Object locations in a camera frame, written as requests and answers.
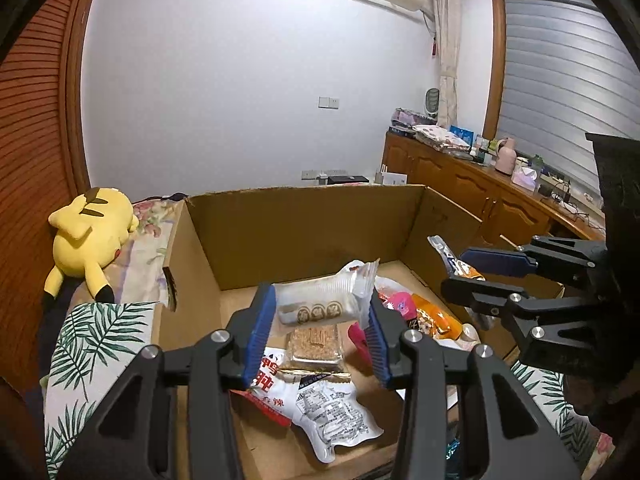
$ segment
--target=white and red snack bag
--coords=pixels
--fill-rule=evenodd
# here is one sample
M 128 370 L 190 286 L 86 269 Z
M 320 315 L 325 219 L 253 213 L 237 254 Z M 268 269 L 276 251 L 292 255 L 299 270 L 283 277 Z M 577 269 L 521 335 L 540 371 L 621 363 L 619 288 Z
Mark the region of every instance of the white and red snack bag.
M 281 426 L 291 425 L 298 385 L 287 383 L 277 375 L 278 366 L 284 361 L 285 351 L 281 348 L 264 349 L 260 370 L 251 387 L 245 392 L 232 390 L 254 403 L 271 420 Z

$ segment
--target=white fabric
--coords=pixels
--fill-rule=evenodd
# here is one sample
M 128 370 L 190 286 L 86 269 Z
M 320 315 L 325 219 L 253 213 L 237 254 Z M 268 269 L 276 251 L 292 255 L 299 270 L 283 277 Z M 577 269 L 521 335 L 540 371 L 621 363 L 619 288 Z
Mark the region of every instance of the white fabric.
M 440 105 L 438 126 L 458 122 L 458 56 L 460 54 L 460 0 L 433 0 L 436 43 L 440 56 Z

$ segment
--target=pikachu plush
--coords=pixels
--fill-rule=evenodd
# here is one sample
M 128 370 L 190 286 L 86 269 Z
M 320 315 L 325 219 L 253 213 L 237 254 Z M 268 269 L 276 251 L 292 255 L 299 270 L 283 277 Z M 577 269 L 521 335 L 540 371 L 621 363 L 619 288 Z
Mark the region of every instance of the pikachu plush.
M 94 187 L 49 216 L 58 229 L 53 240 L 55 266 L 44 284 L 43 305 L 54 303 L 65 276 L 86 279 L 91 295 L 100 303 L 114 303 L 113 289 L 102 272 L 120 253 L 138 218 L 124 193 Z

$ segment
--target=window blind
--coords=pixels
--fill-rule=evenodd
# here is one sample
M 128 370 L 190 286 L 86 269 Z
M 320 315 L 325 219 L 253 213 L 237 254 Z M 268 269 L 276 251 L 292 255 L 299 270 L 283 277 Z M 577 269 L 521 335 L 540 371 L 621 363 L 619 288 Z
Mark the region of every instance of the window blind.
M 590 0 L 504 0 L 496 138 L 599 192 L 585 132 L 640 140 L 640 72 Z

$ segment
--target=wooden door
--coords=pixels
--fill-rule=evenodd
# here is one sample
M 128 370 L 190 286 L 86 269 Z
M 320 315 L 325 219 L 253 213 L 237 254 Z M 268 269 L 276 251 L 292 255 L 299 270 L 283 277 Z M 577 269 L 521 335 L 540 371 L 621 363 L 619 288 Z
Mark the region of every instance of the wooden door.
M 528 244 L 533 235 L 546 233 L 549 217 L 517 195 L 500 190 L 496 204 L 482 226 L 482 237 L 495 244 L 504 236 L 517 245 Z
M 441 186 L 444 186 L 444 195 L 478 218 L 483 218 L 489 211 L 494 200 L 492 197 L 496 195 L 495 186 L 491 182 L 459 164 L 451 165 Z
M 432 150 L 428 146 L 416 146 L 409 184 L 424 184 L 437 192 L 445 190 L 445 168 L 450 166 L 446 155 Z
M 53 266 L 47 218 L 88 184 L 82 143 L 74 142 L 81 1 L 47 0 L 0 64 L 0 376 L 20 391 L 39 378 L 36 333 Z
M 385 153 L 382 156 L 382 163 L 386 164 L 387 171 L 409 175 L 412 169 L 410 150 L 410 139 L 387 134 Z

